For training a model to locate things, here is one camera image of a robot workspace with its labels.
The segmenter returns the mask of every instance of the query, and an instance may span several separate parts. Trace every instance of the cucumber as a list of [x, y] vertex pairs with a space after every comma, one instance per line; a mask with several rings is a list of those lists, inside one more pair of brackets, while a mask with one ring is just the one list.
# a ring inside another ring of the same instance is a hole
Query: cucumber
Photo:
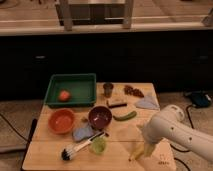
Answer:
[[137, 112], [136, 111], [132, 111], [132, 112], [130, 112], [127, 115], [124, 115], [124, 116], [114, 116], [113, 115], [113, 118], [116, 121], [126, 121], [126, 120], [134, 118], [136, 115], [137, 115]]

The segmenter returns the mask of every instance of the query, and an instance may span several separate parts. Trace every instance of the black cable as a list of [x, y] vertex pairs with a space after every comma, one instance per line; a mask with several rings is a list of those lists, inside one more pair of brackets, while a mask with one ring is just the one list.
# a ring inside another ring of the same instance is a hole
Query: black cable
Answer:
[[[192, 120], [191, 120], [191, 116], [190, 116], [190, 112], [189, 112], [189, 108], [191, 108], [191, 107], [194, 107], [194, 105], [193, 105], [193, 104], [190, 104], [190, 105], [188, 105], [188, 106], [186, 107], [186, 113], [187, 113], [187, 116], [188, 116], [188, 119], [189, 119], [189, 122], [190, 122], [190, 125], [191, 125], [192, 129], [194, 129], [194, 125], [193, 125], [193, 122], [192, 122]], [[176, 151], [178, 151], [178, 152], [181, 152], [181, 153], [188, 153], [188, 152], [190, 152], [190, 150], [180, 150], [180, 149], [176, 148], [175, 146], [173, 146], [172, 144], [170, 144], [170, 146], [171, 146], [174, 150], [176, 150]]]
[[189, 122], [190, 122], [190, 125], [191, 125], [192, 129], [194, 129], [194, 124], [192, 122], [192, 119], [191, 119], [191, 116], [190, 116], [190, 112], [189, 112], [189, 108], [191, 108], [191, 107], [194, 107], [194, 105], [191, 104], [191, 105], [186, 107], [186, 113], [187, 113], [187, 116], [188, 116], [188, 119], [189, 119]]
[[174, 150], [176, 150], [176, 151], [178, 151], [178, 152], [181, 152], [181, 153], [188, 153], [188, 152], [190, 152], [190, 150], [180, 150], [180, 149], [176, 148], [175, 146], [173, 146], [172, 144], [170, 144], [170, 146], [171, 146]]
[[15, 131], [15, 133], [17, 135], [19, 135], [23, 140], [25, 140], [26, 142], [28, 142], [27, 138], [25, 138], [24, 136], [22, 136], [13, 126], [12, 124], [4, 117], [4, 115], [2, 115], [0, 113], [0, 116], [3, 118], [3, 120], [12, 128], [13, 131]]
[[178, 159], [176, 157], [174, 159], [177, 160], [177, 161], [179, 161], [181, 164], [183, 164], [188, 171], [191, 171], [191, 169], [189, 168], [189, 166], [187, 166], [187, 164], [184, 163], [182, 160], [180, 160], [180, 159]]

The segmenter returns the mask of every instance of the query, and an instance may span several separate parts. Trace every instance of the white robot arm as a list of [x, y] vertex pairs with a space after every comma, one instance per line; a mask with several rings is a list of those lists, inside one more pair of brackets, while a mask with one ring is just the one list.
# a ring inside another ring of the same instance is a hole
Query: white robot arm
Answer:
[[213, 136], [180, 123], [183, 119], [184, 112], [178, 106], [165, 107], [142, 127], [144, 140], [157, 144], [165, 137], [213, 162]]

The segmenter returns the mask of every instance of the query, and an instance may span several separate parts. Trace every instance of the brown bowl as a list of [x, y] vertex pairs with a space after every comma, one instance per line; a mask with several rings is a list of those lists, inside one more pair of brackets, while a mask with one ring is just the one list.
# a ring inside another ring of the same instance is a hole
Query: brown bowl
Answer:
[[89, 112], [89, 122], [93, 128], [103, 129], [112, 120], [111, 111], [105, 106], [96, 106]]
[[51, 131], [55, 134], [65, 134], [74, 126], [74, 112], [70, 109], [58, 109], [52, 113], [48, 120]]

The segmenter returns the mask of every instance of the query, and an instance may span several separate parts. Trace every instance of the orange bowl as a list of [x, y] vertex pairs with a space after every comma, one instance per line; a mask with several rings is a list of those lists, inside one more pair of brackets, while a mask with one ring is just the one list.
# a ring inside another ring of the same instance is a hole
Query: orange bowl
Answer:
[[75, 116], [70, 109], [58, 109], [52, 113], [49, 118], [48, 125], [55, 134], [65, 134], [72, 130], [74, 126]]

